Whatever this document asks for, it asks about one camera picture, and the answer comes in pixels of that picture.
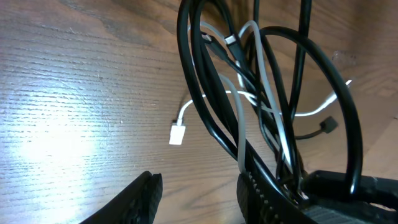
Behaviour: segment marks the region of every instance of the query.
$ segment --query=white cable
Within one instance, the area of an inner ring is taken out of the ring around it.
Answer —
[[[244,119],[244,111],[242,101],[239,97],[239,93],[236,90],[234,84],[222,74],[218,74],[221,81],[225,83],[231,90],[231,94],[235,101],[236,113],[238,114],[238,167],[241,173],[245,173],[244,158],[246,155],[246,121]]]
[[[248,92],[246,92],[246,91],[237,90],[237,92],[238,92],[239,94],[242,94],[242,95],[246,96],[246,97],[250,97],[250,98],[256,99],[256,96],[254,96],[253,94],[248,93]],[[230,93],[231,93],[231,90],[225,90],[225,93],[230,94]],[[188,106],[191,105],[192,103],[193,103],[193,100],[188,100],[188,101],[181,107],[180,112],[178,112],[177,125],[181,125],[181,124],[182,124],[183,117],[184,117],[184,111],[185,111],[185,110],[188,108]]]
[[[238,66],[239,68],[241,67],[241,64],[239,63],[239,61],[235,61],[236,66]],[[241,76],[241,74],[239,74],[238,72],[236,73],[236,76],[238,76],[238,82],[239,82],[239,86],[242,88],[242,90],[246,90],[246,87],[244,86],[243,83],[243,78]],[[254,101],[252,98],[246,96],[246,99],[248,99],[248,101],[253,104],[253,105],[257,105],[256,101]]]
[[[351,83],[351,80],[348,80],[346,82],[346,85],[348,85],[350,83]],[[246,98],[251,99],[250,103],[253,106],[257,106],[257,102],[255,101],[257,99],[257,97],[255,95],[253,95],[253,94],[251,94],[249,92],[240,91],[240,90],[238,90],[238,93],[244,95]],[[317,109],[315,109],[313,111],[310,111],[310,112],[298,112],[298,113],[295,114],[295,116],[301,116],[302,117],[302,116],[311,116],[311,115],[317,114],[317,113],[321,112],[323,109],[325,109],[327,106],[329,106],[331,103],[333,103],[336,99],[337,99],[336,93],[332,92],[332,93],[329,94],[329,96],[326,98],[326,100]],[[177,124],[178,125],[182,124],[183,117],[184,117],[184,111],[192,103],[193,103],[193,101],[189,100],[181,107],[180,112],[178,112],[178,119],[177,119]],[[264,110],[264,111],[271,112],[271,113],[274,112],[272,109],[266,107],[264,104],[261,105],[261,109]]]
[[[253,32],[254,32],[254,40],[256,43],[256,53],[257,53],[257,61],[260,69],[260,76],[262,79],[262,84],[264,85],[264,89],[266,91],[267,98],[269,100],[269,103],[271,105],[271,108],[274,112],[274,114],[279,113],[278,106],[276,104],[274,94],[272,93],[271,86],[269,85],[268,79],[267,79],[267,72],[266,72],[266,65],[264,63],[264,56],[262,54],[262,44],[261,44],[261,36],[260,36],[260,31],[259,27],[257,26],[256,22],[254,21],[248,21],[243,25],[242,29],[239,31],[239,38],[242,37],[244,32],[249,28],[252,27]],[[282,122],[282,118],[280,116],[274,116],[275,117],[275,122],[277,125],[279,137],[280,137],[280,143],[282,145],[282,150],[285,154],[286,157],[286,162],[288,164],[289,169],[292,168],[292,161],[289,153],[289,147],[287,145],[287,139],[286,139],[286,134],[285,134],[285,129],[284,125]]]

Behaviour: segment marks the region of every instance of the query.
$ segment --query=cable plug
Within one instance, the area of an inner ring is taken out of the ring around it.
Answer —
[[[239,40],[236,38],[235,34],[225,37],[225,42],[228,50],[231,52],[235,60],[243,62],[246,60],[245,54]]]
[[[170,130],[169,144],[178,146],[181,145],[185,134],[185,128],[185,125],[182,124],[182,121],[180,120],[178,120],[176,123],[173,123]]]
[[[221,60],[228,59],[228,53],[225,48],[218,42],[218,40],[212,35],[208,35],[205,32],[201,33],[206,46]]]
[[[321,126],[321,130],[327,134],[331,133],[338,127],[337,121],[331,116],[324,119],[319,125]]]

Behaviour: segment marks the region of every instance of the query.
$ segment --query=black plastic object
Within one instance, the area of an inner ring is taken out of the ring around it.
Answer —
[[[321,130],[323,130],[327,134],[331,133],[334,129],[338,127],[337,121],[335,121],[331,116],[327,117],[319,125],[321,126]]]
[[[345,174],[318,170],[308,176],[303,182],[303,191],[306,194],[317,195],[333,200],[347,201],[343,194]],[[361,177],[358,193],[353,200],[398,209],[398,180],[378,177]]]
[[[246,223],[316,223],[279,194],[261,177],[240,174],[236,188]]]
[[[162,175],[145,171],[81,224],[153,223],[162,192]]]
[[[318,223],[398,222],[398,181],[362,176],[357,194],[347,200],[344,178],[345,174],[329,171],[310,174],[303,191],[312,206],[303,212]]]

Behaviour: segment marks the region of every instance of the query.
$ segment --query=black connector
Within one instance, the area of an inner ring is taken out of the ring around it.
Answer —
[[[327,119],[323,120],[319,125],[321,126],[321,130],[327,134],[338,127],[337,121],[334,120],[332,116],[327,117]]]
[[[295,136],[295,139],[296,140],[310,139],[321,133],[329,134],[338,127],[337,121],[334,120],[332,116],[329,116],[326,119],[324,119],[319,125],[321,126],[321,128],[318,131],[314,131],[313,133],[306,134],[303,136]]]

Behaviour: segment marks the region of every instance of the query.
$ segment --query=wood grain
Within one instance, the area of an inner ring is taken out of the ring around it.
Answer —
[[[171,122],[189,100],[175,36],[179,4],[0,0],[1,223],[78,223],[145,170],[164,176],[156,223],[243,222],[236,162],[193,107],[185,115],[183,144],[168,144]],[[251,17],[251,4],[228,1],[237,27]],[[296,29],[299,7],[293,0],[261,1],[260,25]],[[394,161],[375,159],[373,152],[382,147],[397,154],[396,139],[380,140],[394,129],[398,113],[396,10],[394,0],[314,1],[310,29],[342,76],[354,80],[351,92],[369,151],[364,169],[394,179],[397,173],[385,164]],[[203,19],[222,30],[210,12]],[[278,37],[270,42],[290,86],[295,45]],[[216,66],[237,84],[230,68],[218,60]],[[304,79],[299,111],[316,107],[331,90],[311,60]],[[248,139],[273,169],[257,121],[251,110],[246,113]],[[330,114],[339,129],[298,143],[309,171],[345,169],[337,104],[296,119],[295,130],[313,131]]]

